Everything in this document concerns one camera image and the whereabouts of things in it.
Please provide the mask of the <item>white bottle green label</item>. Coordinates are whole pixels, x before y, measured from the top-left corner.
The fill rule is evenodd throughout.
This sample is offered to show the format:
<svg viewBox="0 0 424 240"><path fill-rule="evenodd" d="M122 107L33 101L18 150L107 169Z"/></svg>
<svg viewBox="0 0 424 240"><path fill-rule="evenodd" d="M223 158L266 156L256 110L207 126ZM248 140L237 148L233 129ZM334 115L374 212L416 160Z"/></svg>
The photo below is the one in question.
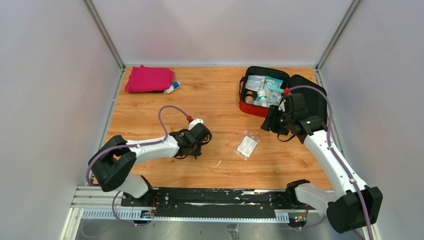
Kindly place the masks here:
<svg viewBox="0 0 424 240"><path fill-rule="evenodd" d="M267 97L267 93L264 89L259 89L257 91L257 102L262 106L267 108L268 107L268 97Z"/></svg>

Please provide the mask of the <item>teal edged small packet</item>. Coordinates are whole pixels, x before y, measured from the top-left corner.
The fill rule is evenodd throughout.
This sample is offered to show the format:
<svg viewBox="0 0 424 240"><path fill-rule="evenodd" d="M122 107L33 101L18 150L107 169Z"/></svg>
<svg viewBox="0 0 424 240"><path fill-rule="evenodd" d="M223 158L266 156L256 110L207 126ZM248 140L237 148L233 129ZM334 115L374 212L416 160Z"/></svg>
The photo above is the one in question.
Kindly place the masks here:
<svg viewBox="0 0 424 240"><path fill-rule="evenodd" d="M281 99L282 99L282 93L279 91L275 91L275 90L271 90L268 89L267 90L267 96L268 96L268 104L269 105L275 105L275 106L279 106Z"/></svg>

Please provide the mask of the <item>clear bag white gauze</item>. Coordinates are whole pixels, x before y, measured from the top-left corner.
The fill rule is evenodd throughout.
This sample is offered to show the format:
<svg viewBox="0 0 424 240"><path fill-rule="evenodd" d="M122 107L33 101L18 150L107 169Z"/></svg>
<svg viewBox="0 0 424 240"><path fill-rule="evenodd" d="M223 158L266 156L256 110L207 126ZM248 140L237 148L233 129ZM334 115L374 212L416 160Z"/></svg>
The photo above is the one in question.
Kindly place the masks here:
<svg viewBox="0 0 424 240"><path fill-rule="evenodd" d="M260 142L260 137L254 135L248 130L244 130L240 137L239 144L236 146L233 152L241 157L244 161L247 161Z"/></svg>

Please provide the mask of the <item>brown medicine bottle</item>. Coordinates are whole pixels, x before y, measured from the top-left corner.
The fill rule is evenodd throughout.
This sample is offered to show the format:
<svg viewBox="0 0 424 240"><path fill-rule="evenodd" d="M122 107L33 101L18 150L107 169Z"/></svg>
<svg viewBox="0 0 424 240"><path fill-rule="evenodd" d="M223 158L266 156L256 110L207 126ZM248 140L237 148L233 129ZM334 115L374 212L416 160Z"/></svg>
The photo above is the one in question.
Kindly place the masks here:
<svg viewBox="0 0 424 240"><path fill-rule="evenodd" d="M244 98L244 102L246 103L246 104L250 104L250 105L253 105L254 104L254 96L253 96L253 92L252 91L247 91L246 92L246 95L245 95L245 98Z"/></svg>

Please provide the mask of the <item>black red medicine case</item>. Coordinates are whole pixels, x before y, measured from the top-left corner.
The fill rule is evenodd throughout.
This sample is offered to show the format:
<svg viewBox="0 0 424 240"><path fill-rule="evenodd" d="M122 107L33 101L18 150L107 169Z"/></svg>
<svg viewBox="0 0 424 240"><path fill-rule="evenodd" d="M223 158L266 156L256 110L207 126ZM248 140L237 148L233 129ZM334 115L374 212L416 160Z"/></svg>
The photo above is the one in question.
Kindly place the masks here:
<svg viewBox="0 0 424 240"><path fill-rule="evenodd" d="M324 123L328 121L327 102L322 96L322 94L327 95L327 92L323 87L311 82L301 75L294 74L289 76L288 73L282 70L261 66L250 66L246 70L245 76L240 80L239 108L242 112L263 118L268 114L268 109L266 107L250 104L246 100L249 91L247 87L248 77L253 75L269 76L282 80L281 89L291 89L293 87L302 86L302 88L297 88L290 92L292 94L300 93L303 95L306 108L310 115L319 116Z"/></svg>

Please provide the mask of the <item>blue cotton swab packet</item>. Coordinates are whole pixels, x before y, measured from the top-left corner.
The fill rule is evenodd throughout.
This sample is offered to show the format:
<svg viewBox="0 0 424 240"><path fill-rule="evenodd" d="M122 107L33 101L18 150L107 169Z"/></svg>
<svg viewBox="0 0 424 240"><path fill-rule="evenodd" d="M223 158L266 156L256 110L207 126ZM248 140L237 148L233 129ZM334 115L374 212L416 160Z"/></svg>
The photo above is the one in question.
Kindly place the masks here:
<svg viewBox="0 0 424 240"><path fill-rule="evenodd" d="M273 91L281 91L281 87L283 85L284 81L274 78L274 77L270 77L270 76L266 76L265 77L265 84L264 84L264 88L265 89L270 89Z"/></svg>

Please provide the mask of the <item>white blue paper packet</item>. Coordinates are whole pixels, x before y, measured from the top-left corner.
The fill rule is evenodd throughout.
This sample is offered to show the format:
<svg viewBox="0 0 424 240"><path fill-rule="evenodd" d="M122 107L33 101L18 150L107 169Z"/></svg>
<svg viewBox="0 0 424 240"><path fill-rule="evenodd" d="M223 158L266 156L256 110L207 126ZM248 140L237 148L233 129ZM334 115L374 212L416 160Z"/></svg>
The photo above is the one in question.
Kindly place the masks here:
<svg viewBox="0 0 424 240"><path fill-rule="evenodd" d="M263 75L249 75L245 82L245 89L250 91L259 91L264 88L266 77Z"/></svg>

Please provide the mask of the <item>white tube blue label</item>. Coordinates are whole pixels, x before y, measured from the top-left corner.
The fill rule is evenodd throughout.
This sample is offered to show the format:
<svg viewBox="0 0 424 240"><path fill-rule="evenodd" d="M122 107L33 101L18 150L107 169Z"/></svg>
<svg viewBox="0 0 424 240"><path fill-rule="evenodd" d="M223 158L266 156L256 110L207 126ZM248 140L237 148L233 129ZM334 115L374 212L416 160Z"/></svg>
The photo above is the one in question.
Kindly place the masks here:
<svg viewBox="0 0 424 240"><path fill-rule="evenodd" d="M178 81L173 82L170 87L163 91L164 94L170 94L174 92L175 90L179 89L181 87L181 84Z"/></svg>

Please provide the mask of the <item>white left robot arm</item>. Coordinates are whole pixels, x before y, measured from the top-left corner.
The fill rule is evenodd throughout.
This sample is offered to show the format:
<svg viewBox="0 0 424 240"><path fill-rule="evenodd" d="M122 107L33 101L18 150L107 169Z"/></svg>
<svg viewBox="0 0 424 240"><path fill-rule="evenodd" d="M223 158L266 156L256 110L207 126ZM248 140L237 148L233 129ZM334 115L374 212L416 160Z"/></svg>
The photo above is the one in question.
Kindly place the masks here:
<svg viewBox="0 0 424 240"><path fill-rule="evenodd" d="M93 174L103 192L121 191L146 207L152 203L153 193L145 178L133 174L132 168L160 158L197 158L211 139L211 131L201 122L148 140L125 140L116 135L89 160L88 173Z"/></svg>

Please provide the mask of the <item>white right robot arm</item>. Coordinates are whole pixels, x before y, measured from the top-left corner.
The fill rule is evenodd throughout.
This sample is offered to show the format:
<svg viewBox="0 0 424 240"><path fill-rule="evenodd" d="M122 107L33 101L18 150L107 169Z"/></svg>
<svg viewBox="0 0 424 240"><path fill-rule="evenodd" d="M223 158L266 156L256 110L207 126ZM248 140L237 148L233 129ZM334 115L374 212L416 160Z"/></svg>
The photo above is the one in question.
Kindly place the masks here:
<svg viewBox="0 0 424 240"><path fill-rule="evenodd" d="M342 234L366 227L369 238L377 222L383 194L370 187L333 143L330 128L307 109L301 93L284 95L279 105L271 105L261 129L293 137L317 159L329 179L333 193L316 187L306 179L287 184L286 204L292 209L308 205L322 212L332 228Z"/></svg>

